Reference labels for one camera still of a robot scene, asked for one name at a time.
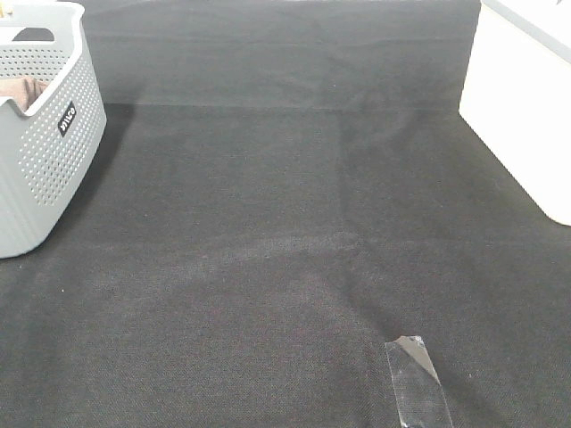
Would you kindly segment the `brown microfibre towel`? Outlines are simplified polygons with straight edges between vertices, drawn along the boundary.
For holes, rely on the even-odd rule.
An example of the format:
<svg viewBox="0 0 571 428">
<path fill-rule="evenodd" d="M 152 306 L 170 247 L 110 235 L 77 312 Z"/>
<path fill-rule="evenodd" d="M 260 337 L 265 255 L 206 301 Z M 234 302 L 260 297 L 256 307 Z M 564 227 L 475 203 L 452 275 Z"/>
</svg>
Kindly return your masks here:
<svg viewBox="0 0 571 428">
<path fill-rule="evenodd" d="M 1 96 L 11 97 L 22 111 L 26 111 L 46 90 L 48 84 L 32 77 L 1 80 Z"/>
</svg>

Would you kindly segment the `black table cloth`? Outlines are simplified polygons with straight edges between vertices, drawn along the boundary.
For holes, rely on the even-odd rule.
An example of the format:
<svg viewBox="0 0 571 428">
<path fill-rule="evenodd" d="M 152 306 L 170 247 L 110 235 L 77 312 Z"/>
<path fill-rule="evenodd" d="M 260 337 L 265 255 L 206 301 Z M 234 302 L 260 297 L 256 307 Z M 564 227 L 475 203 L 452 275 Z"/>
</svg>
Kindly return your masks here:
<svg viewBox="0 0 571 428">
<path fill-rule="evenodd" d="M 87 1 L 103 140 L 1 264 L 4 427 L 570 424 L 570 231 L 458 114 L 476 1 Z"/>
</svg>

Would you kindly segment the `clear tape strip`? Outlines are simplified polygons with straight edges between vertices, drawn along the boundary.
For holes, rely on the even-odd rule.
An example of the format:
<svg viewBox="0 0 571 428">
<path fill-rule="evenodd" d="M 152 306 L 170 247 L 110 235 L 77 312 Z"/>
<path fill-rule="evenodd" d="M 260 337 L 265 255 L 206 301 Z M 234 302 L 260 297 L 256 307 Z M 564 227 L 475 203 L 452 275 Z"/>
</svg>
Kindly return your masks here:
<svg viewBox="0 0 571 428">
<path fill-rule="evenodd" d="M 385 343 L 401 427 L 452 428 L 443 387 L 420 336 Z"/>
</svg>

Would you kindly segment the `grey perforated laundry basket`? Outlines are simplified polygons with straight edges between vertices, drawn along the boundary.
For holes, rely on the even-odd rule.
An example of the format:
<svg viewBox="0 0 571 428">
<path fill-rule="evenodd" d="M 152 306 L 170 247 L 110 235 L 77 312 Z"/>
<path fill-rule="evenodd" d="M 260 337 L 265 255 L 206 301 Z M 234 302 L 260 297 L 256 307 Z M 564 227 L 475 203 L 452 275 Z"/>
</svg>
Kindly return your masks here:
<svg viewBox="0 0 571 428">
<path fill-rule="evenodd" d="M 1 80 L 45 89 L 22 109 L 1 97 L 1 256 L 50 234 L 79 188 L 107 118 L 87 38 L 85 8 L 64 1 L 1 3 Z"/>
</svg>

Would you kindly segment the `white storage box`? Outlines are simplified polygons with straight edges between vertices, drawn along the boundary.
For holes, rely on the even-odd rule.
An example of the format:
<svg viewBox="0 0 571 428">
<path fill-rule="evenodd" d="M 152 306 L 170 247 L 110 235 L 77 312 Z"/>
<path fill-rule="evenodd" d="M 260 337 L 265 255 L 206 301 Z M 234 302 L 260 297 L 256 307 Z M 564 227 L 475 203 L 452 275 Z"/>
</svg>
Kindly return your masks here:
<svg viewBox="0 0 571 428">
<path fill-rule="evenodd" d="M 551 220 L 570 223 L 570 3 L 483 1 L 459 114 Z"/>
</svg>

